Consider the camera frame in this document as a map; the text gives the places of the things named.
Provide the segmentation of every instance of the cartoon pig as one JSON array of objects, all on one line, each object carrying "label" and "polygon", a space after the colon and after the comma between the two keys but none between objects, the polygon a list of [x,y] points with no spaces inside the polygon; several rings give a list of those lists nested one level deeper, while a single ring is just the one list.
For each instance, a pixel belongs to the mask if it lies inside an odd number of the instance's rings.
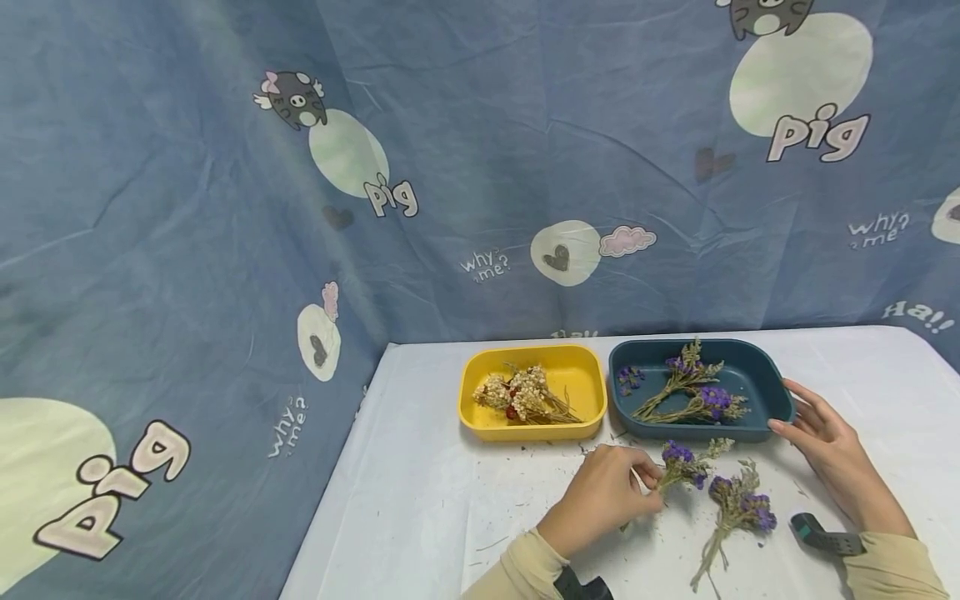
[{"label": "cartoon pig", "polygon": [[326,125],[326,108],[324,108],[324,87],[319,80],[311,78],[306,73],[267,71],[267,79],[260,84],[260,91],[265,96],[253,94],[253,101],[264,110],[271,108],[280,115],[280,118],[299,131],[300,126],[313,127],[320,123]]},{"label": "cartoon pig", "polygon": [[786,28],[786,36],[793,34],[810,14],[813,0],[716,0],[716,5],[730,5],[733,35],[742,40],[748,32],[768,36]]}]

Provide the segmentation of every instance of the white tablecloth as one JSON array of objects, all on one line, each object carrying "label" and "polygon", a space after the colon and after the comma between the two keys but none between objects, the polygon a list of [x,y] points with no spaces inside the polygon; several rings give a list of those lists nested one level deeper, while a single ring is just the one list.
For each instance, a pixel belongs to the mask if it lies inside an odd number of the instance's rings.
[{"label": "white tablecloth", "polygon": [[[690,336],[657,336],[690,337]],[[906,329],[864,326],[702,337],[733,337],[766,350],[784,376],[825,396],[857,428],[876,467],[921,539],[947,589],[960,589],[960,376]],[[487,348],[576,343],[606,366],[631,338],[391,346],[377,369],[347,445],[290,572],[281,598],[457,598],[508,542],[537,524],[601,443],[642,443],[608,416],[581,444],[483,444],[457,418],[460,374]],[[798,512],[828,530],[845,527],[826,491],[789,444],[744,444],[718,462],[756,460],[761,487],[781,527],[768,539],[735,532],[728,572],[713,579],[725,598],[839,598],[838,562],[802,548],[787,525]],[[675,490],[669,508],[625,535],[611,534],[575,557],[581,581],[602,575],[617,600],[712,598],[688,586],[712,532],[715,505],[703,492]]]}]

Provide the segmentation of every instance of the hand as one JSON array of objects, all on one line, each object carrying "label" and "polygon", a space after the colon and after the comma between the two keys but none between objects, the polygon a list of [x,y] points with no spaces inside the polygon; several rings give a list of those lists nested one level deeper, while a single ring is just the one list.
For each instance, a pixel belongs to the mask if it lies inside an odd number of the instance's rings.
[{"label": "hand", "polygon": [[663,508],[660,494],[644,495],[633,470],[650,490],[663,476],[643,450],[598,445],[573,476],[564,497],[537,526],[540,535],[569,558],[630,519],[658,513]]},{"label": "hand", "polygon": [[790,379],[783,385],[799,397],[797,418],[792,425],[781,420],[768,424],[804,454],[833,501],[861,531],[916,538],[856,431],[821,396]]}]

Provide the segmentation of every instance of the wrist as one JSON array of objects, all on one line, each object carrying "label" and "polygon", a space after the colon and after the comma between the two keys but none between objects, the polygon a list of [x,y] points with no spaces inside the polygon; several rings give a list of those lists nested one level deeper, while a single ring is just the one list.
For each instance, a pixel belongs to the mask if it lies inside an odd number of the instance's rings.
[{"label": "wrist", "polygon": [[537,531],[554,552],[567,560],[593,542],[587,535],[583,520],[571,518],[562,501],[547,511],[537,525]]},{"label": "wrist", "polygon": [[874,497],[858,507],[860,529],[863,533],[890,534],[917,538],[913,525],[897,499],[891,494]]},{"label": "wrist", "polygon": [[916,539],[917,534],[897,498],[879,474],[860,486],[854,496],[857,525],[864,533],[891,534]]}]

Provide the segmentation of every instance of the blue fabric backdrop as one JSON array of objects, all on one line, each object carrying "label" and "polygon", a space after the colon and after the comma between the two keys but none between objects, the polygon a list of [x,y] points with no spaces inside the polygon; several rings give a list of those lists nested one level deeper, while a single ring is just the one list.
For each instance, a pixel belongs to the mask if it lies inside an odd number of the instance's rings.
[{"label": "blue fabric backdrop", "polygon": [[0,595],[275,597],[388,341],[960,363],[960,7],[763,5],[6,3]]}]

